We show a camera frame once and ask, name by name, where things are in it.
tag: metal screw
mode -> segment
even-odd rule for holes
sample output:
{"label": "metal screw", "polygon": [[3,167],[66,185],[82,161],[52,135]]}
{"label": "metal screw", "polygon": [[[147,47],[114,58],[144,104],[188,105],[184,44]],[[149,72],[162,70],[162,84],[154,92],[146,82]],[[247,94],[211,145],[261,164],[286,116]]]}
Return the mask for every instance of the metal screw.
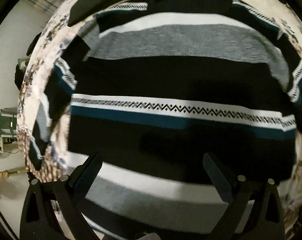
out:
{"label": "metal screw", "polygon": [[31,181],[31,184],[32,185],[36,185],[38,183],[38,179],[33,179],[32,181]]}
{"label": "metal screw", "polygon": [[67,181],[68,179],[69,179],[69,176],[66,175],[66,174],[64,174],[64,175],[62,175],[62,176],[60,177],[60,180],[61,180],[61,181]]}
{"label": "metal screw", "polygon": [[246,180],[246,177],[243,176],[243,175],[239,175],[239,176],[238,176],[238,180],[239,180],[239,181],[245,181],[245,180]]}
{"label": "metal screw", "polygon": [[268,183],[273,185],[274,184],[274,180],[273,179],[268,179]]}

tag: white stripe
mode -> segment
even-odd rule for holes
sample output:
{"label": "white stripe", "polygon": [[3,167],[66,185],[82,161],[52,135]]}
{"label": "white stripe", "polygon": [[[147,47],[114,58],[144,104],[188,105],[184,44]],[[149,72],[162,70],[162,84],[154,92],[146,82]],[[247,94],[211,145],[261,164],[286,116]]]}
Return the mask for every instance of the white stripe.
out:
{"label": "white stripe", "polygon": [[67,75],[69,73],[70,67],[63,58],[57,58],[55,61],[55,65],[61,70],[63,75]]}
{"label": "white stripe", "polygon": [[232,18],[219,14],[204,13],[155,13],[143,16],[139,19],[128,22],[124,25],[116,26],[100,33],[100,38],[111,32],[124,33],[132,31],[141,31],[149,28],[164,25],[209,25],[224,24],[233,25],[246,29],[252,29],[250,26],[234,20]]}
{"label": "white stripe", "polygon": [[179,112],[179,111],[166,111],[166,110],[157,110],[157,109],[148,109],[148,108],[139,108],[139,107],[128,107],[127,104],[125,106],[114,105],[114,104],[98,104],[97,102],[77,102],[77,99],[86,100],[109,100],[109,101],[123,101],[123,102],[139,102],[143,103],[151,103],[151,104],[163,104],[163,105],[172,105],[172,106],[186,106],[187,108],[195,107],[196,109],[213,109],[214,111],[234,111],[240,112],[243,114],[249,114],[254,116],[265,116],[271,118],[279,118],[282,122],[287,122],[289,120],[294,120],[294,115],[289,115],[283,117],[280,112],[275,111],[264,111],[264,110],[255,110],[249,109],[243,106],[234,106],[234,105],[223,105],[216,103],[208,103],[201,101],[186,101],[186,100],[178,100],[178,99],[169,99],[169,98],[145,98],[145,97],[122,97],[122,96],[91,96],[91,95],[83,95],[83,94],[73,94],[71,100],[71,106],[80,106],[80,107],[88,107],[88,108],[99,108],[99,109],[109,109],[109,110],[119,110],[119,111],[127,111],[127,112],[135,112],[135,113],[145,113],[145,114],[159,114],[166,116],[176,116],[176,117],[185,117],[185,118],[196,118],[202,120],[211,120],[217,122],[228,122],[228,123],[240,123],[246,124],[255,127],[264,127],[264,128],[272,128],[279,129],[283,131],[288,131],[296,128],[295,124],[292,124],[287,127],[283,127],[281,123],[267,123],[267,122],[254,122],[248,119],[241,118],[233,118],[232,116],[215,116],[208,114],[194,114],[189,112]]}
{"label": "white stripe", "polygon": [[[69,151],[66,152],[66,156],[67,165],[72,168],[83,164],[88,158],[87,155]],[[213,185],[182,183],[169,179],[160,179],[157,177],[123,169],[108,163],[103,163],[98,177],[122,187],[162,199],[196,204],[224,203]],[[281,182],[278,188],[281,189],[285,183],[287,182]],[[287,193],[283,190],[280,190],[279,192],[280,195],[281,193],[284,195]]]}
{"label": "white stripe", "polygon": [[287,93],[291,99],[291,102],[295,103],[300,96],[299,82],[302,78],[302,60],[300,61],[297,68],[292,73],[293,76],[293,85],[291,90]]}
{"label": "white stripe", "polygon": [[40,102],[46,115],[46,127],[51,127],[52,119],[49,116],[49,101],[45,93],[40,94]]}

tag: white wall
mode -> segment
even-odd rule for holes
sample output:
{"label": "white wall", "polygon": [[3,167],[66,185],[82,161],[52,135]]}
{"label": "white wall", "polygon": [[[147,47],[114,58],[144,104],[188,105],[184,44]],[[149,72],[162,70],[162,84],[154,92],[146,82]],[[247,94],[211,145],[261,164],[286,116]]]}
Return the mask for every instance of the white wall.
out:
{"label": "white wall", "polygon": [[[19,90],[15,85],[17,59],[26,56],[27,49],[45,27],[50,15],[27,1],[21,0],[0,26],[0,108],[18,105]],[[17,144],[4,146],[16,152]],[[24,166],[20,152],[0,155],[0,171]],[[21,211],[29,183],[27,174],[12,175],[0,183],[0,211],[19,235]]]}
{"label": "white wall", "polygon": [[35,36],[50,16],[27,0],[20,0],[0,26],[0,108],[18,105],[15,85],[18,58],[25,57]]}

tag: patterned fabric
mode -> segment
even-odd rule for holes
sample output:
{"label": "patterned fabric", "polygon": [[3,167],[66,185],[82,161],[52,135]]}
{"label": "patterned fabric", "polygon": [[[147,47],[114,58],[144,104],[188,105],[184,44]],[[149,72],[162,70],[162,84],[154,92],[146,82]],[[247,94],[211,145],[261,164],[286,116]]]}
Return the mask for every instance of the patterned fabric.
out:
{"label": "patterned fabric", "polygon": [[245,107],[219,105],[215,103],[188,101],[185,105],[183,100],[174,100],[166,98],[136,98],[134,97],[113,97],[112,100],[104,100],[106,96],[86,96],[73,94],[71,99],[71,106],[123,110],[135,113],[157,113],[169,116],[190,116],[192,118],[215,120],[219,122],[245,123],[257,127],[276,127],[282,130],[291,130],[296,128],[295,118],[293,115],[286,117],[277,117],[281,113],[268,112],[262,110],[252,110]]}
{"label": "patterned fabric", "polygon": [[[40,170],[37,171],[32,165],[28,152],[41,94],[45,90],[55,63],[80,28],[92,20],[91,16],[73,27],[67,27],[70,8],[76,1],[65,0],[52,16],[34,49],[20,90],[17,124],[19,149],[26,158],[27,168],[42,182],[55,181],[62,173],[68,173],[69,107],[65,108],[61,117],[56,121],[50,139],[54,145],[54,151],[52,146],[45,149]],[[247,8],[250,13],[260,17],[261,20],[280,28],[283,33],[288,35],[290,42],[302,59],[302,23],[289,6],[277,0],[233,0],[233,2]],[[138,6],[137,9],[143,10],[144,6]],[[74,86],[73,77],[68,74],[68,70],[60,68],[60,71],[65,76],[65,80],[69,82],[68,84],[71,87]],[[294,72],[293,88],[289,92],[293,102],[298,98],[299,87],[297,84],[301,76],[302,70]],[[286,196],[282,201],[286,230],[289,230],[294,224],[302,204],[302,136],[299,132],[296,132],[295,148],[297,162],[292,171],[291,180],[279,186],[280,195],[284,193]]]}

